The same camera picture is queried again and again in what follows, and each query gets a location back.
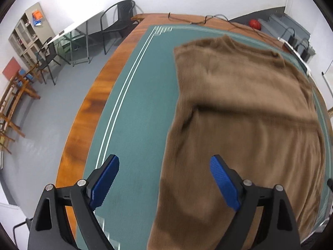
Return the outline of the brown fleece sweater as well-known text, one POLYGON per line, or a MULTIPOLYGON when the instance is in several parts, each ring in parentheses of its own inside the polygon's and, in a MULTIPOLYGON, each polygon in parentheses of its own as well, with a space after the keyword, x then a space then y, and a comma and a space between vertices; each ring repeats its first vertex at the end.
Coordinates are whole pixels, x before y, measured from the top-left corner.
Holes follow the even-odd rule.
POLYGON ((214 249, 234 210, 213 155, 262 187, 285 188, 301 239, 312 231, 326 163, 313 85, 281 53, 228 36, 174 49, 179 97, 148 249, 214 249))

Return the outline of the green table mat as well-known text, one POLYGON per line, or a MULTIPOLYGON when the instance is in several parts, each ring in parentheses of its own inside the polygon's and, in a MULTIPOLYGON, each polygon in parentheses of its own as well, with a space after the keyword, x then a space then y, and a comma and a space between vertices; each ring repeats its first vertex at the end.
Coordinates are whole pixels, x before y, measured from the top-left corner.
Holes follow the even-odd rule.
POLYGON ((111 189, 94 211, 115 249, 148 249, 157 213, 167 136, 179 97, 174 49, 192 41, 223 36, 281 53, 312 83, 314 104, 324 133, 326 163, 317 219, 310 234, 326 220, 331 204, 326 184, 332 176, 331 123, 320 92, 296 57, 226 30, 184 24, 152 25, 130 54, 103 108, 84 172, 89 175, 101 167, 109 155, 119 158, 119 172, 111 189))

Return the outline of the wooden chair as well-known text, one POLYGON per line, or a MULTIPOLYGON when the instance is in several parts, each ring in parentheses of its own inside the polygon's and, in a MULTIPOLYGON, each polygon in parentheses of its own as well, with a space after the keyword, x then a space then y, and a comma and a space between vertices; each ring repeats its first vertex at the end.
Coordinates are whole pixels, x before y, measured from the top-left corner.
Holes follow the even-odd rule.
POLYGON ((17 72, 9 80, 7 88, 1 97, 1 151, 6 151, 10 155, 12 152, 9 150, 9 144, 14 143, 15 139, 8 135, 9 128, 25 138, 21 128, 12 120, 15 110, 24 95, 28 95, 33 99, 41 98, 30 84, 30 80, 17 72))

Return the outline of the landscape scroll painting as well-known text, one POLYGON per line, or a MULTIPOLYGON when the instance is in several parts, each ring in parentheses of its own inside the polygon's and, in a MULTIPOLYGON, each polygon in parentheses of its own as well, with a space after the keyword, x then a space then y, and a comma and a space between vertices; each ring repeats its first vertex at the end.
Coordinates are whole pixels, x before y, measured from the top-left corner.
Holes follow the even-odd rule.
POLYGON ((329 65, 322 71, 322 92, 323 96, 330 106, 332 105, 332 60, 330 61, 329 65))

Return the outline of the white power strip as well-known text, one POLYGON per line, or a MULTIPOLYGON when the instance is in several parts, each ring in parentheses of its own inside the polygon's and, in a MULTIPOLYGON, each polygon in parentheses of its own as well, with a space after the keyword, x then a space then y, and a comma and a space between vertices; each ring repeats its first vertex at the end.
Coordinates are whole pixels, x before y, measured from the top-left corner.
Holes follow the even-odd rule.
POLYGON ((312 76, 311 69, 307 65, 307 63, 301 58, 300 54, 283 38, 278 37, 277 40, 283 43, 283 45, 292 53, 292 55, 296 57, 297 61, 302 65, 306 75, 311 77, 312 76))

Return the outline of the black power adapter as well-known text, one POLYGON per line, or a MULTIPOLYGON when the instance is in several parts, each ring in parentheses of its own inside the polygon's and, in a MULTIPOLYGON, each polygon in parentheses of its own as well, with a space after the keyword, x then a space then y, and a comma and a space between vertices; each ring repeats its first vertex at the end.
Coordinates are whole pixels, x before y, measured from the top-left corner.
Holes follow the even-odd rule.
POLYGON ((297 44, 297 39, 295 38, 295 36, 291 35, 288 39, 288 44, 291 45, 293 48, 296 46, 297 44))
POLYGON ((310 56, 311 55, 308 53, 308 51, 304 50, 301 54, 301 59, 306 63, 309 60, 310 56))

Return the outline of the glass side table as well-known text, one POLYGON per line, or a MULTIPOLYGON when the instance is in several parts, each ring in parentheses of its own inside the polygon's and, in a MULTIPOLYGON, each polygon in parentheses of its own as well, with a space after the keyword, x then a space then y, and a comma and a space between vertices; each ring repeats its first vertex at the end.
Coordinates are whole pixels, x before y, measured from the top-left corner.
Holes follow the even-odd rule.
POLYGON ((65 57, 58 55, 66 63, 74 67, 77 64, 87 63, 89 64, 92 57, 89 54, 89 41, 95 41, 89 35, 89 20, 94 19, 96 16, 102 15, 104 11, 99 11, 94 14, 84 15, 78 20, 70 24, 68 27, 61 30, 57 35, 55 35, 48 43, 47 46, 50 47, 51 43, 61 45, 62 41, 67 41, 70 46, 70 61, 66 60, 65 57), (79 59, 73 58, 73 46, 78 48, 83 48, 86 51, 86 56, 79 59))

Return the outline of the beige storage cabinet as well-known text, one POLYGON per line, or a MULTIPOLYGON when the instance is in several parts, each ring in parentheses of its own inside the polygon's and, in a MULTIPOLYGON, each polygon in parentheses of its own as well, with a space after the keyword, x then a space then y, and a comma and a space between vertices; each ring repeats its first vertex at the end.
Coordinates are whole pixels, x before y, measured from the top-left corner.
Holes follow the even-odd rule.
POLYGON ((9 43, 22 62, 32 68, 37 53, 48 38, 55 36, 40 3, 37 2, 24 11, 9 36, 9 43))

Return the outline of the red ball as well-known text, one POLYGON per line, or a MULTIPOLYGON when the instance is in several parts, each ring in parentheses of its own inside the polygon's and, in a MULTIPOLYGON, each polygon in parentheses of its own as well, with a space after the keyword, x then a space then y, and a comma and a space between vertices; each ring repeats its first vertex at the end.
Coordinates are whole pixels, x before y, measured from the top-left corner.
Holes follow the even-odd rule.
POLYGON ((248 25, 253 29, 261 30, 261 23, 257 19, 251 19, 248 25))

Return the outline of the black metal chair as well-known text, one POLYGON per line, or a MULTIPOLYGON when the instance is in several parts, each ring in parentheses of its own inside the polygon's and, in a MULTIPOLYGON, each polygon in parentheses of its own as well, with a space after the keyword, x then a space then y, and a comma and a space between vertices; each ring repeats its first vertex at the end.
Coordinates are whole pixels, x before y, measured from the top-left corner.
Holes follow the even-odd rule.
POLYGON ((134 16, 134 8, 136 6, 135 1, 133 0, 123 0, 118 3, 113 4, 108 9, 106 9, 100 17, 100 27, 102 33, 102 42, 104 54, 106 55, 108 50, 106 50, 106 40, 105 35, 110 33, 118 32, 123 38, 122 31, 126 30, 130 26, 134 24, 134 20, 132 17, 134 16), (117 20, 109 25, 108 27, 103 27, 103 17, 104 15, 110 11, 112 8, 116 8, 117 20))

